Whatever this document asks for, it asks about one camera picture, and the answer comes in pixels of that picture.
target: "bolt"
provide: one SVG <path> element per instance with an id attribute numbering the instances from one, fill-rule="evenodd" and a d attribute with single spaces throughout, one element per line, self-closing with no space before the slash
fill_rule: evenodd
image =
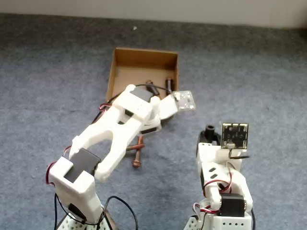
<path id="1" fill-rule="evenodd" d="M 143 142 L 143 137 L 139 137 L 139 139 L 138 139 L 138 145 L 141 145 L 142 142 Z M 133 168 L 135 168 L 135 169 L 140 168 L 140 166 L 141 166 L 141 149 L 137 149 L 137 150 L 136 150 L 135 159 L 134 159 L 134 161 L 132 162 L 132 166 L 133 166 Z"/>

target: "open cardboard box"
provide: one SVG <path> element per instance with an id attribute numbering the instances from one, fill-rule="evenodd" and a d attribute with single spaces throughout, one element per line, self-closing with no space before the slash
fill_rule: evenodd
<path id="1" fill-rule="evenodd" d="M 116 48 L 113 52 L 106 99 L 122 92 L 129 84 L 145 84 L 147 80 L 165 87 L 165 81 L 172 79 L 173 90 L 178 90 L 177 61 L 176 52 Z M 161 99 L 166 96 L 164 90 L 159 92 Z"/>

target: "electrical wire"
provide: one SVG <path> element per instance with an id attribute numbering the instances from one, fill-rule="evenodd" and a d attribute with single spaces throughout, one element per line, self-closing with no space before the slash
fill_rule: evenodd
<path id="1" fill-rule="evenodd" d="M 251 216 L 253 218 L 253 230 L 256 230 L 256 217 L 253 209 L 251 209 Z"/>
<path id="2" fill-rule="evenodd" d="M 229 188 L 231 189 L 231 183 L 232 183 L 232 174 L 230 172 L 230 168 L 228 168 L 229 170 L 229 177 L 230 177 L 230 182 L 227 182 L 227 181 L 224 181 L 224 180 L 212 180 L 212 181 L 208 181 L 204 186 L 203 186 L 203 195 L 206 197 L 206 191 L 205 191 L 205 187 L 209 184 L 212 184 L 214 182 L 222 182 L 222 183 L 225 183 L 227 184 L 227 186 L 224 188 L 224 189 L 221 189 L 219 192 L 222 193 L 222 192 L 225 192 L 227 191 Z"/>
<path id="3" fill-rule="evenodd" d="M 230 150 L 229 150 L 229 153 L 228 153 L 229 159 L 235 159 L 235 160 L 237 160 L 237 159 L 250 158 L 250 156 L 237 156 L 237 157 L 232 157 L 232 156 L 231 156 L 231 153 L 232 153 L 232 149 L 230 149 Z"/>
<path id="4" fill-rule="evenodd" d="M 201 219 L 199 213 L 196 211 L 196 206 L 197 206 L 197 207 L 200 207 L 199 203 L 194 203 L 192 209 L 193 209 L 193 211 L 195 212 L 197 218 L 198 218 L 198 219 Z"/>
<path id="5" fill-rule="evenodd" d="M 57 208 L 57 194 L 54 194 L 54 230 L 57 230 L 58 224 L 58 208 Z"/>
<path id="6" fill-rule="evenodd" d="M 108 203 L 109 203 L 109 201 L 110 201 L 111 199 L 119 200 L 121 203 L 123 203 L 123 204 L 130 210 L 130 212 L 132 213 L 133 218 L 134 218 L 135 230 L 138 230 L 138 229 L 139 229 L 138 219 L 137 219 L 137 217 L 136 217 L 136 215 L 135 215 L 133 209 L 130 207 L 130 205 L 129 205 L 126 201 L 124 201 L 124 200 L 121 199 L 120 197 L 118 197 L 118 196 L 116 196 L 116 195 L 110 196 L 110 197 L 106 200 L 106 203 L 105 203 L 105 206 L 104 206 L 104 207 L 105 207 L 105 210 L 106 210 L 106 207 L 107 207 L 107 205 L 108 205 Z"/>
<path id="7" fill-rule="evenodd" d="M 137 84 L 135 85 L 136 87 L 139 87 L 139 86 L 151 86 L 151 87 L 155 87 L 155 88 L 158 88 L 160 90 L 165 90 L 166 92 L 168 92 L 169 94 L 172 93 L 171 90 L 165 88 L 165 87 L 161 87 L 161 86 L 158 86 L 158 85 L 153 85 L 153 84 Z"/>
<path id="8" fill-rule="evenodd" d="M 51 167 L 54 165 L 56 161 L 52 162 L 48 167 L 47 167 L 47 170 L 46 170 L 46 184 L 51 184 L 54 186 L 54 183 L 53 182 L 49 182 L 49 171 L 51 169 Z"/>
<path id="9" fill-rule="evenodd" d="M 63 207 L 63 205 L 62 205 L 62 203 L 60 202 L 59 197 L 58 197 L 58 195 L 57 195 L 56 193 L 55 193 L 55 197 L 57 198 L 58 203 L 59 203 L 59 205 L 61 206 L 61 208 L 63 209 L 63 211 L 65 212 L 65 214 L 66 214 L 67 216 L 69 216 L 70 218 L 72 218 L 74 221 L 77 221 L 77 222 L 79 222 L 79 223 L 81 223 L 81 224 L 91 225 L 91 226 L 95 226 L 95 225 L 97 225 L 98 223 L 100 223 L 100 222 L 98 221 L 98 222 L 95 223 L 95 224 L 90 224 L 90 223 L 86 223 L 85 220 L 83 220 L 83 221 L 77 220 L 76 218 L 74 218 L 74 217 L 72 217 L 71 215 L 69 215 L 69 213 L 65 210 L 65 208 Z"/>
<path id="10" fill-rule="evenodd" d="M 127 206 L 127 208 L 130 210 L 130 212 L 131 212 L 132 215 L 133 215 L 133 218 L 134 218 L 134 221 L 135 221 L 135 230 L 138 230 L 138 228 L 139 228 L 138 219 L 137 219 L 137 217 L 136 217 L 136 215 L 135 215 L 133 209 L 130 207 L 130 205 L 129 205 L 126 201 L 124 201 L 123 199 L 121 199 L 120 197 L 118 197 L 118 196 L 116 196 L 116 195 L 112 195 L 112 196 L 110 196 L 110 197 L 106 200 L 106 203 L 105 203 L 105 205 L 104 205 L 103 212 L 101 213 L 101 216 L 100 216 L 100 218 L 99 218 L 99 221 L 98 221 L 97 223 L 95 223 L 95 224 L 86 223 L 85 220 L 84 220 L 84 221 L 79 221 L 79 220 L 77 220 L 76 218 L 72 217 L 72 216 L 65 210 L 65 208 L 63 207 L 63 205 L 62 205 L 62 203 L 60 202 L 59 197 L 58 197 L 58 195 L 57 195 L 56 193 L 55 193 L 55 200 L 54 200 L 54 202 L 55 202 L 55 207 L 56 207 L 56 203 L 57 203 L 57 200 L 58 200 L 59 205 L 61 206 L 61 208 L 63 209 L 63 211 L 65 212 L 65 214 L 68 215 L 70 218 L 72 218 L 74 221 L 77 221 L 77 222 L 79 222 L 79 223 L 81 223 L 81 224 L 91 225 L 91 226 L 97 225 L 97 229 L 98 229 L 98 226 L 100 225 L 100 223 L 103 221 L 103 219 L 104 219 L 105 216 L 106 216 L 106 208 L 107 208 L 107 206 L 108 206 L 108 204 L 109 204 L 109 202 L 110 202 L 111 199 L 117 199 L 117 200 L 119 200 L 120 202 L 122 202 L 125 206 Z"/>
<path id="11" fill-rule="evenodd" d="M 200 208 L 200 212 L 205 212 L 205 213 L 209 213 L 209 214 L 215 214 L 218 211 L 213 211 L 213 210 L 209 210 L 209 208 L 211 208 L 210 205 L 208 205 L 207 207 L 204 208 Z"/>
<path id="12" fill-rule="evenodd" d="M 112 106 L 111 104 L 102 103 L 102 104 L 99 106 L 99 110 L 103 110 L 104 107 L 111 107 L 111 106 Z"/>
<path id="13" fill-rule="evenodd" d="M 63 149 L 62 157 L 65 157 L 66 152 L 71 148 L 71 145 L 67 146 L 65 149 Z"/>
<path id="14" fill-rule="evenodd" d="M 203 221 L 202 221 L 202 226 L 201 226 L 201 230 L 203 229 L 203 226 L 205 225 L 205 218 L 206 218 L 207 213 L 205 212 L 204 216 L 203 216 Z"/>

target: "small black cylinder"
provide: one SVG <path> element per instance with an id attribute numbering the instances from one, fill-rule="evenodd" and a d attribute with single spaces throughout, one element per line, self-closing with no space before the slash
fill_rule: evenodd
<path id="1" fill-rule="evenodd" d="M 205 137 L 208 140 L 208 143 L 212 143 L 212 141 L 214 141 L 214 133 L 215 133 L 214 126 L 211 125 L 206 126 Z"/>
<path id="2" fill-rule="evenodd" d="M 170 92 L 174 90 L 173 80 L 172 79 L 166 79 L 165 80 L 165 87 L 169 90 L 166 91 L 166 94 L 169 95 Z"/>
<path id="3" fill-rule="evenodd" d="M 148 81 L 146 82 L 146 84 L 153 85 L 153 82 L 152 82 L 151 80 L 148 80 Z M 154 87 L 154 86 L 149 86 L 149 85 L 148 85 L 148 86 L 146 86 L 146 89 L 147 89 L 149 92 L 153 93 L 154 96 L 159 96 L 159 95 L 160 95 L 159 91 L 158 91 L 157 88 Z"/>

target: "black wire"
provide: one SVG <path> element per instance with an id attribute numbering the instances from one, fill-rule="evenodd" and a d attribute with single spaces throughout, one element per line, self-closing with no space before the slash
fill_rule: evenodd
<path id="1" fill-rule="evenodd" d="M 65 210 L 65 208 L 64 208 L 63 205 L 62 205 L 62 203 L 60 202 L 58 195 L 55 193 L 55 195 L 54 195 L 54 207 L 55 207 L 55 212 L 56 212 L 56 222 L 57 222 L 57 209 L 56 209 L 56 207 L 57 207 L 57 200 L 58 200 L 59 205 L 61 206 L 61 208 L 63 209 L 63 211 L 66 213 L 66 215 L 68 215 L 68 216 L 69 216 L 70 218 L 72 218 L 74 221 L 77 221 L 77 222 L 79 222 L 79 223 L 81 223 L 81 224 L 86 224 L 86 225 L 91 225 L 91 226 L 97 225 L 97 228 L 96 228 L 96 229 L 98 230 L 98 229 L 99 229 L 100 223 L 103 221 L 103 219 L 104 219 L 105 216 L 106 216 L 106 208 L 107 208 L 107 206 L 108 206 L 110 200 L 113 199 L 113 198 L 119 200 L 121 203 L 123 203 L 125 206 L 127 206 L 127 208 L 130 210 L 130 212 L 131 212 L 132 215 L 133 215 L 133 218 L 134 218 L 134 221 L 135 221 L 135 230 L 138 230 L 138 228 L 139 228 L 138 219 L 137 219 L 137 217 L 136 217 L 136 215 L 135 215 L 133 209 L 130 207 L 130 205 L 129 205 L 126 201 L 124 201 L 123 199 L 119 198 L 119 197 L 116 196 L 116 195 L 112 195 L 112 196 L 110 196 L 110 197 L 106 200 L 106 203 L 105 203 L 105 205 L 104 205 L 104 211 L 101 213 L 101 216 L 100 216 L 100 218 L 99 218 L 99 221 L 98 221 L 96 224 L 90 224 L 90 223 L 86 223 L 85 221 L 79 221 L 79 220 L 73 218 L 71 215 L 69 215 L 69 213 Z"/>
<path id="2" fill-rule="evenodd" d="M 256 217 L 253 209 L 251 209 L 251 216 L 253 218 L 253 230 L 256 230 Z"/>
<path id="3" fill-rule="evenodd" d="M 121 198 L 119 198 L 118 196 L 116 196 L 116 195 L 112 195 L 112 196 L 110 196 L 107 200 L 106 200 L 106 203 L 105 203 L 105 210 L 106 210 L 106 207 L 107 207 L 107 205 L 109 204 L 109 201 L 111 200 L 111 199 L 116 199 L 116 200 L 119 200 L 121 203 L 123 203 L 125 206 L 127 206 L 127 208 L 130 210 L 130 212 L 132 213 L 132 215 L 133 215 L 133 218 L 134 218 L 134 222 L 135 222 L 135 230 L 138 230 L 139 229 L 139 224 L 138 224 L 138 219 L 137 219 L 137 217 L 136 217 L 136 215 L 135 215 L 135 213 L 134 213 L 134 211 L 133 211 L 133 209 L 130 207 L 130 205 L 126 202 L 126 201 L 124 201 L 123 199 L 121 199 Z"/>
<path id="4" fill-rule="evenodd" d="M 229 153 L 228 153 L 229 159 L 245 159 L 245 158 L 249 158 L 249 156 L 232 157 L 232 156 L 231 156 L 231 153 L 232 153 L 232 149 L 230 149 L 230 150 L 229 150 Z"/>
<path id="5" fill-rule="evenodd" d="M 119 92 L 118 94 L 116 94 L 115 96 L 113 96 L 111 99 L 109 99 L 107 101 L 108 104 L 110 104 L 112 101 L 114 101 L 115 98 L 117 98 L 122 92 Z"/>
<path id="6" fill-rule="evenodd" d="M 72 218 L 74 221 L 77 221 L 77 222 L 79 222 L 79 223 L 81 223 L 81 224 L 87 224 L 87 225 L 92 225 L 92 226 L 95 226 L 95 225 L 97 225 L 98 223 L 99 223 L 99 221 L 97 222 L 97 223 L 95 223 L 95 224 L 90 224 L 90 223 L 86 223 L 85 221 L 79 221 L 79 220 L 77 220 L 76 218 L 73 218 L 71 215 L 69 215 L 69 213 L 65 210 L 65 208 L 63 207 L 63 205 L 62 205 L 62 203 L 60 202 L 60 200 L 59 200 L 59 197 L 58 197 L 58 195 L 55 193 L 55 197 L 57 198 L 57 200 L 58 200 L 58 202 L 59 202 L 59 205 L 61 206 L 61 208 L 63 209 L 63 211 L 66 213 L 66 215 L 67 216 L 69 216 L 70 218 Z"/>
<path id="7" fill-rule="evenodd" d="M 54 194 L 54 230 L 57 230 L 58 224 L 58 209 L 57 209 L 57 194 Z"/>
<path id="8" fill-rule="evenodd" d="M 203 216 L 203 221 L 202 221 L 202 226 L 201 226 L 201 230 L 203 228 L 203 226 L 205 225 L 205 218 L 206 218 L 207 213 L 205 212 L 205 215 Z"/>
<path id="9" fill-rule="evenodd" d="M 97 116 L 94 118 L 94 120 L 91 122 L 91 124 L 95 123 L 98 118 L 100 117 L 100 115 L 102 114 L 102 111 L 99 111 L 99 113 L 97 114 Z"/>
<path id="10" fill-rule="evenodd" d="M 160 89 L 160 90 L 165 90 L 165 91 L 167 91 L 169 94 L 172 93 L 171 90 L 169 90 L 169 89 L 167 89 L 167 88 L 165 88 L 165 87 L 161 87 L 161 86 L 157 86 L 157 85 L 153 85 L 153 84 L 137 84 L 137 85 L 135 85 L 135 86 L 136 86 L 136 87 L 138 87 L 138 86 L 153 86 L 153 87 L 158 88 L 158 89 Z"/>

